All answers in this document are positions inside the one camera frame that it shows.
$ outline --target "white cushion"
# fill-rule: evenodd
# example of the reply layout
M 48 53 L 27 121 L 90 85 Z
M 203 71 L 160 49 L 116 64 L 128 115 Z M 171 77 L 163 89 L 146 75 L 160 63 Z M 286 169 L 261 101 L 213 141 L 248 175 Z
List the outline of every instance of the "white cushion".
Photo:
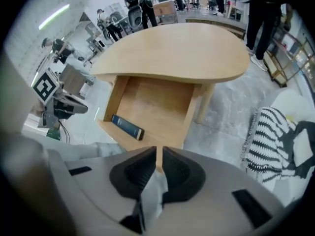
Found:
M 315 115 L 310 102 L 292 89 L 279 93 L 271 107 L 278 109 L 285 116 L 293 116 L 296 122 L 314 119 Z
M 307 130 L 303 129 L 293 142 L 293 159 L 295 165 L 298 167 L 313 156 Z

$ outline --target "black and white blanket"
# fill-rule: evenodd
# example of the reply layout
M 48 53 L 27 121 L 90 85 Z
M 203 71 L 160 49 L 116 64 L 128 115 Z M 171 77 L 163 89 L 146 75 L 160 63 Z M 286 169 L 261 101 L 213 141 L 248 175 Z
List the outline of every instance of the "black and white blanket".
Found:
M 291 133 L 296 125 L 277 109 L 260 108 L 253 116 L 252 126 L 243 146 L 242 159 L 247 169 L 259 173 L 263 184 L 295 175 L 291 157 L 284 150 L 281 137 Z

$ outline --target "wooden shelf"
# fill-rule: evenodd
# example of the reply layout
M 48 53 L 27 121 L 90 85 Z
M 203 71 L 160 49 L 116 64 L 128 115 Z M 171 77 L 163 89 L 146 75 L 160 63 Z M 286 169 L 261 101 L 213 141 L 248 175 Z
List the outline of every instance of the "wooden shelf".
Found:
M 200 85 L 118 76 L 99 125 L 126 150 L 146 146 L 181 148 L 199 94 Z M 134 139 L 114 125 L 113 114 L 143 128 L 143 140 Z

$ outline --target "wooden table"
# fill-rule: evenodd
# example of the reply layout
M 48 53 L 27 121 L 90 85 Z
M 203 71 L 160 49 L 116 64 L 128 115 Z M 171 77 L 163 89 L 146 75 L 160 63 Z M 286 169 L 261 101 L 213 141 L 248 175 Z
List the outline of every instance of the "wooden table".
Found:
M 181 148 L 198 96 L 202 96 L 197 115 L 201 123 L 215 84 L 240 77 L 248 65 L 241 40 L 213 25 L 172 24 L 128 35 L 108 48 L 91 70 L 113 83 L 99 125 L 126 150 Z M 143 128 L 143 140 L 115 126 L 113 114 Z

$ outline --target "pillow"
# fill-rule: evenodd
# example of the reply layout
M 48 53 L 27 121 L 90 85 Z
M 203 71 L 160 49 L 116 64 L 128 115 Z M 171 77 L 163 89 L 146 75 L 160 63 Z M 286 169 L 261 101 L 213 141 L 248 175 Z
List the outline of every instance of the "pillow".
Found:
M 293 140 L 293 156 L 296 167 L 300 166 L 313 156 L 306 129 L 303 129 Z

